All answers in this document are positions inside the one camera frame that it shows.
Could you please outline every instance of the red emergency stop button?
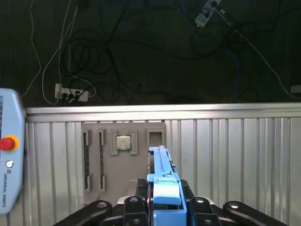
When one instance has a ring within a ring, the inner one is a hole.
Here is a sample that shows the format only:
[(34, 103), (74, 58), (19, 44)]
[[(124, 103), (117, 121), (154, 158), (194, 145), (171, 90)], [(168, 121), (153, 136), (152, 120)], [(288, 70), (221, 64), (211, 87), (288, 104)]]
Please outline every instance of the red emergency stop button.
[(0, 139), (0, 150), (2, 150), (2, 151), (13, 150), (15, 145), (16, 145), (16, 143), (13, 138), (6, 137), (6, 138)]

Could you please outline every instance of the white cable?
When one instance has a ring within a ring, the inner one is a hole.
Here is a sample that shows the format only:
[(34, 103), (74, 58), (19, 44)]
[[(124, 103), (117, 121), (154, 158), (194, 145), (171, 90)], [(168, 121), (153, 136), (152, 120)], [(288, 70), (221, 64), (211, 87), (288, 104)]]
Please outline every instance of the white cable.
[[(72, 23), (72, 26), (71, 26), (71, 30), (70, 30), (70, 35), (69, 35), (69, 39), (71, 38), (71, 35), (72, 35), (72, 31), (73, 31), (73, 26), (74, 26), (74, 21), (75, 21), (75, 18), (76, 18), (76, 15), (77, 15), (77, 10), (76, 12), (74, 12), (74, 16), (73, 16), (73, 23)], [(71, 73), (71, 69), (70, 69), (70, 63), (71, 63), (71, 49), (70, 49), (70, 45), (68, 45), (68, 51), (69, 51), (69, 62), (68, 62), (68, 69), (69, 69), (69, 73)], [(77, 76), (73, 75), (72, 76), (73, 78), (75, 79), (79, 79)], [(82, 81), (85, 81), (86, 83), (90, 84), (91, 86), (93, 86), (92, 83), (90, 83), (89, 81), (83, 79), (83, 78), (80, 78), (80, 80)], [(96, 95), (96, 88), (95, 86), (93, 86), (94, 88), (94, 94), (93, 95), (89, 95), (88, 97), (94, 97)]]
[(72, 22), (73, 22), (73, 21), (71, 21), (71, 23), (69, 24), (69, 26), (68, 26), (68, 28), (67, 28), (66, 34), (65, 34), (64, 37), (63, 37), (63, 33), (64, 33), (64, 30), (65, 30), (66, 18), (67, 18), (67, 16), (68, 16), (68, 11), (69, 11), (71, 2), (72, 2), (72, 0), (70, 0), (69, 3), (68, 3), (67, 11), (66, 11), (65, 18), (64, 18), (64, 21), (63, 21), (63, 28), (62, 28), (62, 34), (61, 34), (60, 44), (59, 44), (57, 50), (55, 51), (55, 53), (52, 55), (52, 57), (51, 57), (51, 59), (49, 60), (49, 62), (46, 64), (46, 66), (45, 66), (45, 68), (44, 68), (44, 71), (43, 71), (43, 73), (42, 73), (42, 93), (43, 93), (43, 97), (44, 97), (44, 99), (46, 100), (46, 102), (49, 103), (49, 104), (51, 104), (51, 105), (56, 105), (56, 104), (58, 103), (58, 101), (59, 101), (59, 97), (56, 98), (57, 100), (56, 100), (55, 103), (52, 103), (52, 102), (50, 102), (50, 101), (47, 100), (47, 98), (46, 98), (46, 96), (45, 96), (45, 92), (44, 92), (44, 76), (45, 76), (45, 72), (46, 72), (46, 70), (47, 70), (49, 64), (51, 63), (51, 61), (53, 60), (53, 58), (55, 57), (55, 55), (57, 54), (57, 52), (60, 50), (60, 48), (61, 48), (61, 43), (62, 43), (62, 41), (64, 40), (64, 38), (66, 37), (67, 32), (68, 32), (68, 30), (69, 30), (69, 28), (70, 28), (70, 26), (71, 26), (71, 24), (72, 24)]
[(32, 3), (30, 4), (30, 8), (29, 8), (30, 18), (31, 18), (31, 21), (32, 21), (32, 35), (31, 35), (31, 42), (32, 42), (32, 46), (33, 46), (34, 52), (35, 52), (35, 54), (36, 54), (36, 56), (37, 56), (37, 60), (38, 60), (38, 63), (39, 63), (39, 71), (38, 71), (38, 73), (36, 74), (36, 76), (33, 77), (31, 83), (29, 84), (29, 86), (28, 86), (26, 92), (22, 95), (22, 97), (24, 97), (24, 96), (27, 95), (27, 93), (29, 92), (29, 90), (30, 90), (30, 88), (31, 88), (31, 86), (32, 86), (32, 84), (33, 84), (33, 82), (36, 80), (36, 78), (38, 77), (38, 75), (40, 74), (40, 72), (41, 72), (41, 70), (42, 70), (40, 58), (39, 58), (38, 52), (37, 52), (37, 50), (36, 50), (36, 47), (35, 47), (35, 45), (34, 45), (34, 43), (33, 43), (33, 34), (34, 34), (34, 21), (33, 21), (33, 16), (32, 16), (32, 6), (33, 6), (33, 4), (34, 4), (34, 0), (32, 0)]
[[(221, 16), (221, 18), (227, 23), (227, 25), (229, 25), (230, 27), (232, 27), (232, 25), (228, 22), (228, 20), (224, 17), (224, 15), (220, 12), (220, 11), (218, 11), (218, 10), (216, 10), (215, 9), (215, 12), (217, 12), (220, 16)], [(267, 62), (267, 60), (263, 57), (263, 55), (259, 52), (259, 50), (247, 39), (247, 38), (245, 38), (238, 30), (236, 30), (236, 29), (234, 29), (235, 30), (235, 32), (237, 32), (243, 39), (245, 39), (249, 44), (250, 44), (250, 46), (252, 46), (252, 48), (259, 54), (259, 56), (263, 59), (263, 61), (266, 63), (266, 65), (271, 69), (271, 71), (276, 75), (276, 77), (278, 78), (278, 80), (279, 80), (279, 83), (280, 83), (280, 85), (281, 85), (281, 87), (282, 87), (282, 89), (285, 91), (285, 93), (287, 94), (287, 95), (289, 95), (290, 97), (292, 97), (292, 98), (294, 98), (294, 99), (301, 99), (301, 97), (295, 97), (295, 96), (293, 96), (292, 94), (290, 94), (286, 89), (285, 89), (285, 87), (284, 87), (284, 85), (282, 84), (282, 81), (281, 81), (281, 79), (280, 79), (280, 77), (279, 77), (279, 75), (277, 74), (277, 72), (271, 67), (271, 65)]]

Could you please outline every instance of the power strip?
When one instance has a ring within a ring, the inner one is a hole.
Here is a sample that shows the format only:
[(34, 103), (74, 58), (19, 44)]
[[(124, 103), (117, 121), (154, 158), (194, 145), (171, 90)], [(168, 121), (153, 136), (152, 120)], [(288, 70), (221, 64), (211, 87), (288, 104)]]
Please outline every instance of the power strip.
[(57, 96), (59, 96), (60, 99), (62, 99), (63, 94), (67, 94), (67, 99), (69, 99), (69, 95), (80, 95), (78, 101), (82, 101), (82, 102), (88, 102), (89, 100), (89, 92), (88, 91), (83, 91), (81, 89), (71, 89), (70, 93), (70, 89), (69, 88), (63, 88), (62, 85), (60, 84), (55, 84), (55, 97), (57, 98)]
[(220, 4), (221, 0), (208, 0), (207, 3), (204, 5), (202, 12), (197, 16), (195, 23), (197, 24), (197, 27), (205, 27), (207, 22), (209, 21), (210, 17), (214, 13), (215, 8), (213, 8), (211, 5), (213, 2), (216, 2), (217, 5)]

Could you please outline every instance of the universal robots logo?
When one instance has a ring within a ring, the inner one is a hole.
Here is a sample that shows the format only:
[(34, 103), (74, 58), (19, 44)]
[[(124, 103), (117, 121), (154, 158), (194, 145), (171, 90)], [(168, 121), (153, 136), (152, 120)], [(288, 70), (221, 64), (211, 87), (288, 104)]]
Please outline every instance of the universal robots logo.
[(2, 207), (6, 207), (6, 192), (7, 192), (7, 186), (8, 186), (8, 175), (4, 174), (3, 179), (3, 196), (2, 196)]

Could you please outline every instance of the blue cable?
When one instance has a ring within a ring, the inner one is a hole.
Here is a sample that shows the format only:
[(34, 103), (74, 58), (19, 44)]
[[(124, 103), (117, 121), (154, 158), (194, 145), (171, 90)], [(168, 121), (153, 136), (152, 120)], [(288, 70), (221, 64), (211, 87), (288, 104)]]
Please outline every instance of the blue cable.
[(201, 40), (198, 36), (195, 35), (195, 33), (193, 32), (193, 29), (192, 27), (190, 26), (190, 23), (189, 23), (189, 20), (186, 16), (186, 9), (185, 9), (185, 6), (184, 6), (184, 0), (181, 0), (181, 3), (182, 3), (182, 7), (183, 7), (183, 12), (184, 12), (184, 16), (185, 16), (185, 19), (186, 19), (186, 22), (188, 23), (188, 28), (189, 28), (189, 31), (190, 33), (193, 35), (193, 37), (198, 40), (200, 43), (202, 43), (203, 45), (205, 46), (209, 46), (213, 49), (217, 49), (218, 51), (220, 52), (223, 52), (223, 53), (226, 53), (228, 54), (235, 62), (236, 64), (236, 69), (237, 69), (237, 78), (236, 78), (236, 84), (235, 84), (235, 100), (236, 102), (238, 103), (238, 84), (239, 84), (239, 77), (240, 77), (240, 69), (239, 69), (239, 65), (238, 65), (238, 61), (236, 59), (236, 56), (234, 53), (232, 53), (231, 51), (228, 51), (226, 49), (222, 49), (222, 48), (217, 48), (216, 46), (212, 45), (211, 43), (209, 42), (206, 42), (206, 41), (203, 41)]

